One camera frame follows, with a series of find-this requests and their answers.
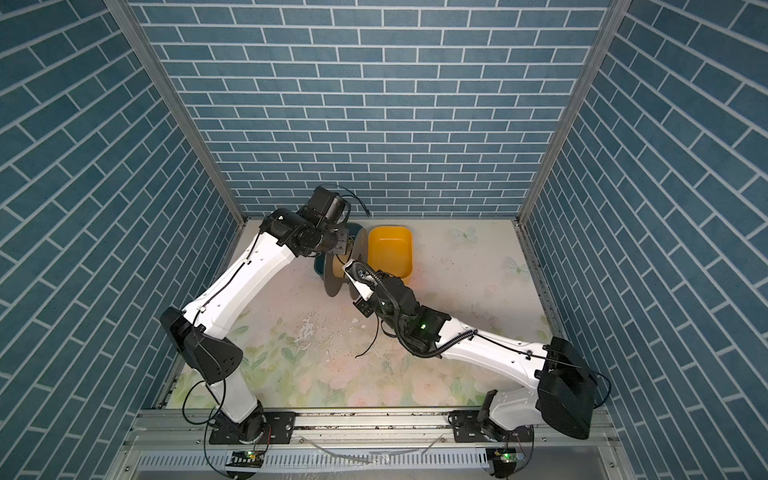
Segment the dark grey perforated spool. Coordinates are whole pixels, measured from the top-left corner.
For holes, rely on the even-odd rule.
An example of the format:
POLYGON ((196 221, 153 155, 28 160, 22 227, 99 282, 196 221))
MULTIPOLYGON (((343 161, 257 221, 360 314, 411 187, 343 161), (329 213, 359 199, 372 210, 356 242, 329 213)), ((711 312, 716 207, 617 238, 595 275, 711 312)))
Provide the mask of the dark grey perforated spool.
POLYGON ((325 292, 335 297, 343 286, 350 288, 352 299, 356 299, 357 290, 350 286, 345 267, 353 260, 366 262, 368 258, 368 230, 360 224, 348 226, 347 247, 341 254, 326 254, 323 260, 323 284, 325 292))

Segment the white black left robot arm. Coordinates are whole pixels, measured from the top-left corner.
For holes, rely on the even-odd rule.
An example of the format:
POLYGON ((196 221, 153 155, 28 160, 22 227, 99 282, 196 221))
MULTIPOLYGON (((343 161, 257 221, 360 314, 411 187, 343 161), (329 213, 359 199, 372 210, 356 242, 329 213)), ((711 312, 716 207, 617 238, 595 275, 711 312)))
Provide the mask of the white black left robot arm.
POLYGON ((245 307, 293 260, 345 253, 350 212, 342 195, 316 187, 298 211, 279 208, 267 215, 244 252, 205 292, 161 315, 177 352, 217 402, 210 420, 231 428, 237 442, 260 439, 266 419, 241 372, 243 351, 227 335, 245 307))

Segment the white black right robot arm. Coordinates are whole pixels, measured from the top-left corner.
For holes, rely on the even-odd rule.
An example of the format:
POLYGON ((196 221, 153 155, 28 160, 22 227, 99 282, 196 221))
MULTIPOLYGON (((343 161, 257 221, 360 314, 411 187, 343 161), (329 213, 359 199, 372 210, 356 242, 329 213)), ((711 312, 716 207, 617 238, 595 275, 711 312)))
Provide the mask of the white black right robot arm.
POLYGON ((360 260, 348 261, 344 272, 359 293, 356 308, 388 325, 409 354, 464 361, 517 383, 515 390, 486 394, 475 418, 484 437, 502 441, 520 427, 546 424, 570 438, 589 438, 598 374, 569 341, 523 342, 474 328, 421 304, 400 278, 360 260))

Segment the yellow plastic bin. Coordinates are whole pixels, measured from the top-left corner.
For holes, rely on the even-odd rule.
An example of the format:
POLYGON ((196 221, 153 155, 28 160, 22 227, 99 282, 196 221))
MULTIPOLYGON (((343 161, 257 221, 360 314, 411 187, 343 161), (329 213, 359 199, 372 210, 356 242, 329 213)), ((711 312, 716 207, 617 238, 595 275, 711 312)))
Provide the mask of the yellow plastic bin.
POLYGON ((405 284, 413 273, 413 235, 404 226, 377 226, 368 234, 367 263, 400 278, 405 284))

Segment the aluminium front rail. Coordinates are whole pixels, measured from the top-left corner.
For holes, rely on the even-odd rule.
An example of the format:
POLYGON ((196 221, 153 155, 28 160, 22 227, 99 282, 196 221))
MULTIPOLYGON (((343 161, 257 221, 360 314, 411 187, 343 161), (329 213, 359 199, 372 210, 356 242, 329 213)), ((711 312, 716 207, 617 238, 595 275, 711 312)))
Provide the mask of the aluminium front rail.
POLYGON ((269 433, 235 444, 178 410, 143 410, 109 479, 631 479, 607 411, 586 440, 546 425, 498 441, 472 407, 310 408, 266 416, 269 433))

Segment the aluminium corner post left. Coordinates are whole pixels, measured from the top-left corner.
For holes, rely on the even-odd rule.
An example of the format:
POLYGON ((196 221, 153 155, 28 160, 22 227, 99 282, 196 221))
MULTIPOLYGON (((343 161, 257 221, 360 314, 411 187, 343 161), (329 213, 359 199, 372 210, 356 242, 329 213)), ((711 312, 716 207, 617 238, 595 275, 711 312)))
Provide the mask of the aluminium corner post left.
POLYGON ((129 2, 124 0, 105 0, 104 3, 175 119, 185 139, 192 147, 199 163, 224 200, 235 222, 242 228, 246 223, 247 216, 227 185, 212 153, 191 118, 129 2))

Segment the aluminium corner post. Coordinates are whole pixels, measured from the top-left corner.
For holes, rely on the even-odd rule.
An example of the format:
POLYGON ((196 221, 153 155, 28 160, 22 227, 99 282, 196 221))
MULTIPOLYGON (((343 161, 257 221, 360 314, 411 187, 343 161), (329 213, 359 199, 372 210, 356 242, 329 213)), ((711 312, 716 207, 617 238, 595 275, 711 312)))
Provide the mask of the aluminium corner post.
POLYGON ((630 0, 616 0, 612 1, 609 5, 601 26, 598 29, 594 44, 585 58, 583 68, 574 84, 568 103, 562 112, 548 148, 542 156, 538 171, 533 178, 529 192, 519 211, 517 220, 520 226, 527 224, 533 215, 537 200, 544 189, 547 178, 557 162, 558 155, 563 148, 567 136, 573 127, 575 119, 593 85, 600 66, 607 55, 608 49, 616 36, 618 28, 630 5, 630 0))
POLYGON ((191 118, 129 2, 124 0, 105 0, 104 3, 175 119, 185 139, 192 147, 199 163, 224 200, 235 222, 242 228, 246 223, 247 216, 227 185, 212 153, 191 118))

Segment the aluminium corner post right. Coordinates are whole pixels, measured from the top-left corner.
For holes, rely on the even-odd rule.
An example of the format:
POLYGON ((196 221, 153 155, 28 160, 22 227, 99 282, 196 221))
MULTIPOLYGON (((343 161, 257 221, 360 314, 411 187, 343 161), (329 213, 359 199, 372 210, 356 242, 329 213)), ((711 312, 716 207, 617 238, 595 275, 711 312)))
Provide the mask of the aluminium corner post right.
POLYGON ((618 28, 630 5, 630 0, 616 0, 612 1, 609 5, 601 26, 598 29, 594 44, 585 58, 583 68, 574 84, 568 103, 562 112, 548 148, 542 156, 538 171, 533 178, 529 192, 519 211, 517 220, 520 226, 527 224, 533 215, 537 200, 544 189, 547 178, 557 162, 558 155, 563 148, 567 136, 573 127, 575 119, 593 85, 600 66, 607 55, 608 49, 616 36, 618 28))

